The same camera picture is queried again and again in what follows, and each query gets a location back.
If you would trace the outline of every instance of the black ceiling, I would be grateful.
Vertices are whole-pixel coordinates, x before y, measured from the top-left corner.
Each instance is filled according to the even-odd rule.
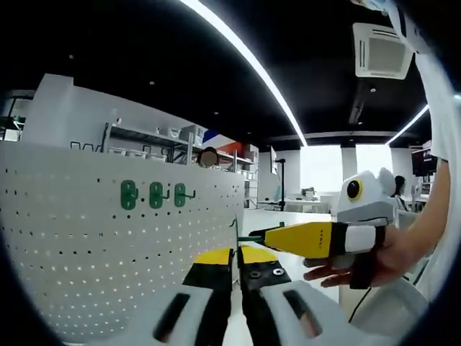
[[[33,89],[45,72],[65,74],[81,87],[170,112],[236,140],[262,145],[268,138],[294,134],[247,62],[179,1],[105,0],[78,6],[37,2],[2,4],[9,6],[2,13],[20,19],[2,44],[8,47],[7,63],[0,70],[6,76],[2,89]],[[347,0],[202,3],[255,53],[304,133],[395,132],[425,104],[413,62],[403,81],[367,79],[377,91],[368,95],[360,117],[363,123],[349,124],[359,83],[354,73],[352,24],[390,26],[379,12]],[[396,144],[429,139],[429,117],[411,132],[416,136]],[[308,143],[384,143],[387,139],[345,136]],[[274,146],[296,148],[299,141]]]

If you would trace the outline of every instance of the ceiling light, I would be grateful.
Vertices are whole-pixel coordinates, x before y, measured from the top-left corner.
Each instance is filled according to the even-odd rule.
[[[408,123],[405,125],[405,127],[398,131],[398,133],[393,136],[387,143],[386,145],[389,145],[391,144],[393,141],[395,141],[397,138],[399,138],[402,133],[404,133],[405,131],[407,131],[411,126],[414,125],[414,123],[416,123],[419,118],[421,118],[424,114],[426,114],[426,112],[429,110],[429,105],[425,105],[424,108],[422,110],[419,111],[419,113]]]
[[[245,43],[232,31],[231,28],[227,26],[216,14],[211,12],[204,4],[200,3],[198,0],[180,0],[183,4],[188,6],[190,9],[198,13],[203,19],[209,22],[217,31],[221,33],[232,45],[238,50],[238,52],[249,62],[251,67],[257,72],[259,77],[263,80],[266,86],[269,88],[271,93],[274,95],[275,99],[279,102],[280,107],[284,110],[288,119],[290,120],[295,132],[300,137],[301,143],[303,146],[308,146],[305,141],[303,132],[299,124],[296,121],[295,116],[293,115],[290,107],[288,107],[287,102],[283,98],[282,94],[276,87],[275,83],[272,81],[269,74],[266,72],[264,67],[260,64],[258,59],[254,54],[246,47]]]

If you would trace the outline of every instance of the hand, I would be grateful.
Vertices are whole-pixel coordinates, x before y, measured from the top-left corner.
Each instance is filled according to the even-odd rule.
[[[377,271],[372,286],[385,285],[402,277],[418,260],[412,250],[408,234],[394,226],[387,226],[384,246],[377,251]],[[351,269],[334,269],[332,262],[332,259],[322,261],[305,259],[306,267],[317,268],[305,273],[304,278],[306,280],[326,278],[321,283],[323,287],[348,285],[351,280]]]

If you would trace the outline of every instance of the white pegboard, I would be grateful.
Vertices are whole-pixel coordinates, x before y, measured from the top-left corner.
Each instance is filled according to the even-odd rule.
[[[139,189],[133,210],[120,183]],[[149,185],[170,199],[149,205]],[[174,205],[182,182],[195,199]],[[244,179],[197,166],[0,143],[0,226],[24,289],[65,342],[107,338],[136,306],[182,283],[200,252],[236,245]]]

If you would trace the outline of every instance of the black cable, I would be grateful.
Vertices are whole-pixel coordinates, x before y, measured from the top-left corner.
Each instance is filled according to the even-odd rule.
[[[357,310],[359,309],[360,305],[363,303],[363,301],[365,300],[365,298],[368,296],[368,293],[370,293],[372,290],[372,288],[368,288],[367,292],[365,292],[365,294],[363,295],[363,297],[359,300],[359,303],[357,303],[357,305],[355,306],[353,312],[352,312],[352,315],[349,317],[349,323],[352,322],[352,319],[354,318],[354,315],[355,313],[357,312]]]

